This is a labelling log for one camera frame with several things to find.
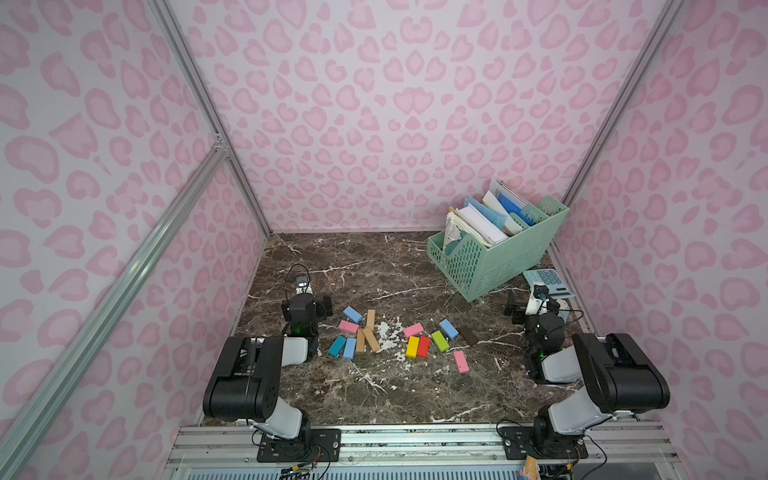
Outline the light blue block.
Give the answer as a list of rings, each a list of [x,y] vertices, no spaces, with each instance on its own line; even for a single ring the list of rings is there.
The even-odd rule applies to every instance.
[[[440,327],[440,330],[442,331],[443,335],[446,338],[450,339],[450,340],[454,340],[454,339],[456,339],[459,336],[458,330],[447,319],[442,320],[439,323],[439,327]]]
[[[343,357],[348,360],[352,360],[354,358],[355,352],[357,348],[357,340],[354,338],[349,338],[346,340],[344,351],[343,351]]]
[[[354,322],[355,324],[359,324],[363,319],[362,315],[351,306],[346,307],[343,314],[349,321]]]

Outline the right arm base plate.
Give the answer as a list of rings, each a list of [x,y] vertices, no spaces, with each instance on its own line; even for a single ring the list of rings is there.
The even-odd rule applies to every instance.
[[[589,457],[583,436],[562,435],[548,427],[502,425],[498,429],[507,460],[557,460],[561,463]]]

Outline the teal block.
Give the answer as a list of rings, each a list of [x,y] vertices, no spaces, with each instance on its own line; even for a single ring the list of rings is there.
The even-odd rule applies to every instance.
[[[346,337],[338,336],[332,343],[331,347],[329,348],[329,354],[334,358],[338,358],[343,353],[346,346],[346,342],[347,342]]]

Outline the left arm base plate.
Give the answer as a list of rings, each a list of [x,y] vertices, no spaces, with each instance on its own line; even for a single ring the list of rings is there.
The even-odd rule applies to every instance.
[[[309,462],[319,456],[322,462],[337,462],[342,431],[337,428],[312,428],[309,436],[286,440],[263,435],[256,443],[258,463]]]

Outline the wooden block lower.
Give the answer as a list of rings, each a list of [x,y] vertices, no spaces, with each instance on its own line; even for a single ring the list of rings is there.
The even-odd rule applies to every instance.
[[[363,353],[365,351],[365,336],[364,336],[364,329],[359,329],[356,333],[356,352],[357,353]]]

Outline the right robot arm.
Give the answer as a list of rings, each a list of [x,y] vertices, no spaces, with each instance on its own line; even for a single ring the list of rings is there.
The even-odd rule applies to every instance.
[[[668,382],[636,341],[626,333],[599,337],[575,333],[564,345],[568,321],[544,285],[522,306],[512,297],[504,314],[523,327],[527,375],[538,384],[581,387],[566,399],[542,407],[531,427],[514,429],[516,442],[527,439],[533,451],[555,457],[581,452],[587,430],[621,415],[634,416],[668,406]]]

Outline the white papers stack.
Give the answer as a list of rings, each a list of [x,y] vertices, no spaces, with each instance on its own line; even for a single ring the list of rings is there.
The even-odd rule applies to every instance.
[[[443,248],[470,236],[482,246],[490,248],[507,240],[503,229],[487,219],[476,207],[467,205],[458,210],[451,208],[446,216]]]

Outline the blue folder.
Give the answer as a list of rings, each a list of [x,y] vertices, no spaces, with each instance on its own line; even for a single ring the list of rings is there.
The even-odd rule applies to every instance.
[[[523,211],[520,206],[518,206],[515,202],[513,202],[510,198],[508,198],[506,195],[502,193],[498,193],[496,195],[497,200],[501,204],[501,206],[507,211],[508,214],[515,214],[519,218],[521,218],[527,225],[533,226],[535,224],[535,221],[528,217]]]

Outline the green block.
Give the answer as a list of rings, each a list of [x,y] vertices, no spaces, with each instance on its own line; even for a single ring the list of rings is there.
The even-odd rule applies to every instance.
[[[446,340],[445,336],[441,331],[433,332],[431,334],[431,338],[441,353],[447,352],[448,349],[450,348],[448,341]]]

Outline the pink block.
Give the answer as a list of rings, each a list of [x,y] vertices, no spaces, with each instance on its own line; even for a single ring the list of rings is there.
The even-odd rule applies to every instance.
[[[359,329],[359,325],[350,321],[342,320],[339,324],[339,329],[343,332],[356,335]]]
[[[459,373],[466,374],[470,371],[470,367],[464,351],[455,351],[453,353],[453,357]]]
[[[411,325],[411,326],[409,326],[409,327],[406,327],[406,328],[403,330],[403,335],[404,335],[406,338],[408,338],[408,337],[414,337],[414,336],[420,336],[420,335],[422,335],[423,333],[424,333],[424,327],[422,326],[422,324],[421,324],[421,323],[416,323],[416,324],[414,324],[414,325]]]

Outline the wooden block diagonal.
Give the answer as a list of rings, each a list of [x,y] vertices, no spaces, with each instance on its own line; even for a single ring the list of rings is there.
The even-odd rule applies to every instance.
[[[363,332],[365,341],[370,346],[371,350],[373,352],[379,352],[381,350],[381,346],[377,341],[373,331],[370,328],[364,328],[362,332]]]

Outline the red block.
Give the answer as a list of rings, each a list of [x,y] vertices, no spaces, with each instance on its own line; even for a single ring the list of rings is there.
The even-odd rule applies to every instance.
[[[427,358],[429,355],[430,346],[431,346],[431,339],[427,336],[420,336],[418,347],[417,347],[417,357]]]

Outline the dark brown block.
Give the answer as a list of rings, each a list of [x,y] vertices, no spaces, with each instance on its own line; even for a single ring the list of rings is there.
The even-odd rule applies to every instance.
[[[458,328],[458,332],[468,345],[475,346],[479,343],[477,335],[470,328],[461,326]]]

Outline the yellow block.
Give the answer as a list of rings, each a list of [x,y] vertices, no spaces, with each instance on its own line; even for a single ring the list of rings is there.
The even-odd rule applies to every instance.
[[[405,356],[409,359],[415,359],[418,355],[420,338],[418,336],[410,336],[406,347]]]

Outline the upright wooden block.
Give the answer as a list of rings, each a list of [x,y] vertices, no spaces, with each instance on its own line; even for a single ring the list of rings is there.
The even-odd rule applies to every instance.
[[[367,311],[367,319],[365,324],[366,330],[370,330],[370,331],[374,330],[375,317],[376,317],[376,312],[373,309],[369,309]]]

